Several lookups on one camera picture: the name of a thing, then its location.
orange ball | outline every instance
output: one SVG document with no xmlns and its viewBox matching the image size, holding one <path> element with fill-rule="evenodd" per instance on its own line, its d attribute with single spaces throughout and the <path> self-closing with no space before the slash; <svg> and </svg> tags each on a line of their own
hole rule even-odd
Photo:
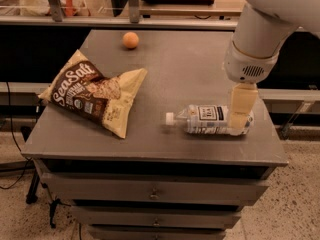
<svg viewBox="0 0 320 240">
<path fill-rule="evenodd" d="M 139 37 L 134 32 L 128 32 L 123 36 L 122 42 L 128 49 L 134 49 L 138 46 Z"/>
</svg>

concrete floor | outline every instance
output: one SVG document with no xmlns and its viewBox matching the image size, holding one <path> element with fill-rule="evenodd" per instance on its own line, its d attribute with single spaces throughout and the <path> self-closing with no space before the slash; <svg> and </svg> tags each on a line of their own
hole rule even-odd
<svg viewBox="0 0 320 240">
<path fill-rule="evenodd" d="M 8 125 L 0 132 L 0 163 L 24 159 Z M 23 146 L 21 134 L 15 135 Z M 320 129 L 293 128 L 289 139 L 281 142 L 289 166 L 276 169 L 269 177 L 269 189 L 254 206 L 244 208 L 240 221 L 227 231 L 226 240 L 320 239 Z M 29 173 L 12 189 L 0 190 L 0 240 L 79 239 L 78 223 L 67 206 L 58 206 L 57 227 L 50 228 L 48 198 L 42 187 L 38 188 L 38 201 L 26 204 L 31 178 Z M 0 175 L 0 186 L 8 186 L 16 179 L 17 176 Z M 93 239 L 86 226 L 81 232 L 83 240 Z"/>
</svg>

white bottle cap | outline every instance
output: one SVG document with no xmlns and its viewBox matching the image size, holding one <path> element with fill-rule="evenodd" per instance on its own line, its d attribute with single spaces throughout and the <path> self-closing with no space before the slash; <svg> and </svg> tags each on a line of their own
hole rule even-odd
<svg viewBox="0 0 320 240">
<path fill-rule="evenodd" d="M 175 125 L 175 120 L 174 120 L 174 113 L 168 112 L 166 113 L 166 125 L 173 126 Z"/>
</svg>

water bottle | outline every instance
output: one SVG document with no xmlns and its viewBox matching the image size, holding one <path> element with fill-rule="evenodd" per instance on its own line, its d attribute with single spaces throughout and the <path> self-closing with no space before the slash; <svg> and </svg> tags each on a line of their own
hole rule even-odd
<svg viewBox="0 0 320 240">
<path fill-rule="evenodd" d="M 244 135 L 253 125 L 251 112 L 243 129 L 231 129 L 227 122 L 228 107 L 216 105 L 189 105 L 177 114 L 166 113 L 166 125 L 182 128 L 191 134 L 229 134 Z"/>
</svg>

